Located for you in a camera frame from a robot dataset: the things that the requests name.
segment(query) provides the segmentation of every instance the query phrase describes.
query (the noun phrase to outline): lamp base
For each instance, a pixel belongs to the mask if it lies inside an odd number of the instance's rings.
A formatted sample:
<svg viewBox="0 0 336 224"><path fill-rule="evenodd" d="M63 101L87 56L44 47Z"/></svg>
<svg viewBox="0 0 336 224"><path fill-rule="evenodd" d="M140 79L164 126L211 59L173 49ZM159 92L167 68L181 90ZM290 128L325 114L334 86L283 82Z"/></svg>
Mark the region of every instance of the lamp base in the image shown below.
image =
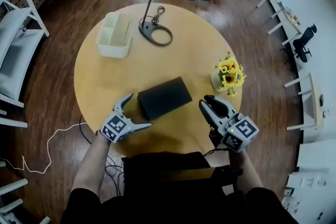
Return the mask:
<svg viewBox="0 0 336 224"><path fill-rule="evenodd" d="M168 33L168 35L170 36L170 40L166 43L159 43L156 40L154 40L154 38L152 37L152 33L155 30L163 30L166 31ZM163 25L159 25L159 24L155 24L152 22L144 22L144 24L140 23L139 24L139 31L140 33L151 43L157 45L157 46L167 46L169 45L172 41L173 41L173 34L172 32L165 26Z"/></svg>

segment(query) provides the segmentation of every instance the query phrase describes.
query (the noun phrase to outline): black office chair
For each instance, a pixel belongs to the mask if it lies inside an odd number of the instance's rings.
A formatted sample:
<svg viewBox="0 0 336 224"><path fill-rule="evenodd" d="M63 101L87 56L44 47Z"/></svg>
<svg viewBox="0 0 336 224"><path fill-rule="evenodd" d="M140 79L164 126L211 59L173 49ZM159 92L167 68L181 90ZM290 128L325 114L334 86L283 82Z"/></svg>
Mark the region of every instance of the black office chair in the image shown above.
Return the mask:
<svg viewBox="0 0 336 224"><path fill-rule="evenodd" d="M304 31L302 37L295 39L293 41L293 46L294 46L294 52L296 53L296 58L300 58L302 62L307 62L307 56L306 54L310 54L310 50L305 48L305 45L310 41L314 33L317 32L316 25L313 24L312 26L308 27L306 31Z"/></svg>

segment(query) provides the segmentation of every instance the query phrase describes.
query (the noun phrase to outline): round wooden table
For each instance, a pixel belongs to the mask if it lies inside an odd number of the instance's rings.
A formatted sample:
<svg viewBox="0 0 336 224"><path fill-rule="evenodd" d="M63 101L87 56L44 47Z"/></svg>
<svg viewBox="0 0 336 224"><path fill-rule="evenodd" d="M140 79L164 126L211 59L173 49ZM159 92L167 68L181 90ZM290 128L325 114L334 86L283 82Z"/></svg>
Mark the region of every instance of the round wooden table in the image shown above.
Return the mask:
<svg viewBox="0 0 336 224"><path fill-rule="evenodd" d="M216 92L211 85L210 73L214 65L226 56L230 46L222 35L207 21L196 14L176 6L152 3L149 15L155 15L158 6L166 11L159 24L173 33L173 41L167 47L149 43L138 30L146 4L125 7L118 12L135 17L128 56L124 59L100 55L96 37L98 23L85 38L77 55L74 82L80 111L95 132L101 129L114 103L122 96L134 93L124 107L127 117L139 120L138 92L181 76L193 99L192 102L152 121L153 125L135 132L112 147L125 156L149 152L189 153L211 150L209 125L198 108L198 102L206 94L220 96L239 111L242 89L228 97Z"/></svg>

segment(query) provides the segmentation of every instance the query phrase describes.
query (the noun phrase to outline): wooden floor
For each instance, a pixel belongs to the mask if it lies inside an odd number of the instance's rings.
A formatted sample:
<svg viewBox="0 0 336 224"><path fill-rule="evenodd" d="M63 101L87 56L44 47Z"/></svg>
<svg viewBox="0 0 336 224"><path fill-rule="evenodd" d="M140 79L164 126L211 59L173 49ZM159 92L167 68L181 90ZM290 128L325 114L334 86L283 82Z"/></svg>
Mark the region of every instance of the wooden floor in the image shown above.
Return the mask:
<svg viewBox="0 0 336 224"><path fill-rule="evenodd" d="M56 129L78 123L81 116L73 89L73 75L82 41L106 13L147 1L52 0L48 3L41 16L50 37L41 46L23 88L20 100L25 103L25 108L7 108L6 104L0 103L8 109L10 117L27 121L29 127L1 127L1 157L21 167L24 155L30 169L44 170L48 163L46 143L49 137ZM287 176L294 166L299 139L299 132L287 132L286 126L300 123L301 106L295 87L285 90L283 85L296 76L288 65L284 65L287 56L279 51L285 36L281 30L267 35L277 23L270 19L274 11L268 4L256 9L260 0L153 1L195 12L210 22L230 44L247 73L241 112L249 115L260 128L248 153L265 187L281 198ZM88 127L83 129L93 139ZM50 216L53 223L58 223L88 146L78 127L59 133L50 142L52 164L44 175L26 170L15 174L1 168L0 184L13 182L19 175L26 177L28 185L14 191L13 195L24 200L24 208L35 222ZM106 178L102 199L110 198L113 193L113 183Z"/></svg>

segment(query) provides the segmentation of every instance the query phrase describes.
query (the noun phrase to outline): black box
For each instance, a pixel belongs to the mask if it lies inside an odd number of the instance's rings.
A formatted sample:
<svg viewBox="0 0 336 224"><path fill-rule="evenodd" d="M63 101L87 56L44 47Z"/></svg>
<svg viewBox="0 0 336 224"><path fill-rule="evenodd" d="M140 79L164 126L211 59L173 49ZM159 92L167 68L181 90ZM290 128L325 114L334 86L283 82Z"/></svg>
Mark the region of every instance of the black box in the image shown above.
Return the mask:
<svg viewBox="0 0 336 224"><path fill-rule="evenodd" d="M181 77L154 86L138 93L143 115L147 120L155 120L193 99Z"/></svg>

